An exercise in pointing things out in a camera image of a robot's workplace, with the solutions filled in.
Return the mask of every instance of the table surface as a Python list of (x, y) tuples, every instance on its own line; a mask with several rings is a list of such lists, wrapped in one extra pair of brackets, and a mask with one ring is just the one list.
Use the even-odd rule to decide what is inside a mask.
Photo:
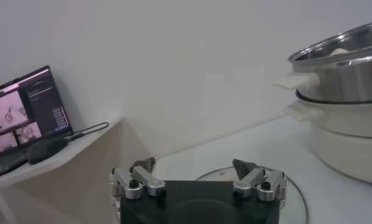
[(90, 135), (85, 136), (84, 138), (76, 139), (75, 141), (68, 144), (68, 146), (65, 147), (63, 150), (40, 163), (34, 165), (26, 163), (23, 166), (0, 176), (0, 188), (35, 177), (64, 165), (69, 160), (73, 159), (73, 157), (77, 156), (80, 152), (86, 149), (99, 137), (104, 135), (111, 127), (119, 123), (121, 119), (121, 116), (116, 117), (112, 121), (109, 121), (110, 124), (108, 128), (94, 132)]
[(282, 117), (161, 158), (153, 174), (162, 180), (195, 180), (242, 159), (285, 171), (304, 192), (311, 223), (372, 223), (372, 185), (321, 162), (309, 135), (307, 123)]

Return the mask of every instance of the round plate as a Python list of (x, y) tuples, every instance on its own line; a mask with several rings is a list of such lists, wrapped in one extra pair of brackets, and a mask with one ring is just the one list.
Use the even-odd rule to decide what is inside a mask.
[[(236, 181), (238, 180), (234, 167), (223, 168), (207, 173), (198, 181)], [(301, 194), (295, 186), (288, 182), (286, 206), (281, 211), (279, 224), (304, 224), (306, 222), (306, 210)]]

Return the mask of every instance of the metal rim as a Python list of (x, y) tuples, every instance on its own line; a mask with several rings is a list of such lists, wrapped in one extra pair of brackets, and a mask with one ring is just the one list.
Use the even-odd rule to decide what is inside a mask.
[(297, 98), (310, 102), (310, 103), (318, 103), (318, 104), (330, 104), (330, 105), (360, 105), (360, 104), (372, 104), (372, 100), (363, 100), (363, 101), (328, 101), (328, 100), (316, 100), (308, 98), (302, 95), (298, 90), (295, 91), (295, 95)]
[(306, 55), (309, 52), (312, 52), (320, 47), (326, 46), (330, 44), (331, 42), (342, 40), (347, 38), (348, 36), (363, 32), (364, 30), (372, 30), (372, 23), (362, 25), (360, 27), (356, 27), (354, 29), (351, 29), (349, 31), (339, 33), (333, 37), (330, 37), (328, 39), (325, 39), (317, 44), (313, 44), (310, 47), (307, 47), (305, 49), (302, 49), (294, 54), (292, 54), (289, 57), (289, 62), (291, 62), (294, 66), (312, 66), (312, 65), (322, 65), (322, 64), (328, 64), (328, 63), (335, 63), (335, 62), (341, 62), (341, 61), (350, 61), (356, 58), (363, 58), (368, 57), (372, 55), (372, 46), (364, 47), (361, 49), (357, 49), (354, 51), (349, 51), (345, 54), (337, 54), (337, 55), (327, 55), (324, 57), (318, 57), (318, 58), (312, 58), (312, 59), (306, 59), (306, 60), (298, 60), (300, 57)]

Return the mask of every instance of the white shelf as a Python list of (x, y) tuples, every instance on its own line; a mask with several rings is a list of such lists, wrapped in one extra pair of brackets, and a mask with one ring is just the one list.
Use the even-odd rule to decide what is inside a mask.
[(121, 121), (122, 117), (117, 117), (112, 121), (109, 121), (109, 126), (106, 129), (103, 129), (98, 132), (94, 132), (89, 134), (83, 138), (76, 139), (75, 141), (71, 142), (67, 147), (63, 150), (55, 154), (54, 156), (34, 165), (30, 165), (26, 163), (25, 165), (0, 176), (0, 188), (6, 187), (11, 184), (15, 184), (17, 182), (27, 180), (29, 178), (38, 176), (42, 173), (46, 173), (48, 171), (54, 170), (69, 160), (73, 159), (73, 157), (77, 156), (80, 152), (82, 152), (85, 148), (91, 145), (94, 141), (96, 141), (99, 137), (104, 135), (108, 130), (110, 130), (114, 125)]

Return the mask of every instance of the laptop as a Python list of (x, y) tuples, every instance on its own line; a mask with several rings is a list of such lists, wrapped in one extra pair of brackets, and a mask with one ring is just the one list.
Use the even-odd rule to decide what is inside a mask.
[(0, 86), (0, 175), (27, 162), (34, 142), (72, 133), (49, 66)]

